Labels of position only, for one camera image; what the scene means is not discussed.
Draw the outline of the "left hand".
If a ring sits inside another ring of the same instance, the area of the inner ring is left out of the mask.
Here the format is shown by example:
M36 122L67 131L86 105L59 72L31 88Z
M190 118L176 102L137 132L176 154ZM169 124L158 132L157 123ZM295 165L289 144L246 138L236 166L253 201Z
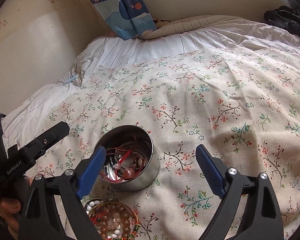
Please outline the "left hand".
M18 239L19 222L16 214L21 211L21 203L13 198L0 199L0 218L7 223L7 228L14 239Z

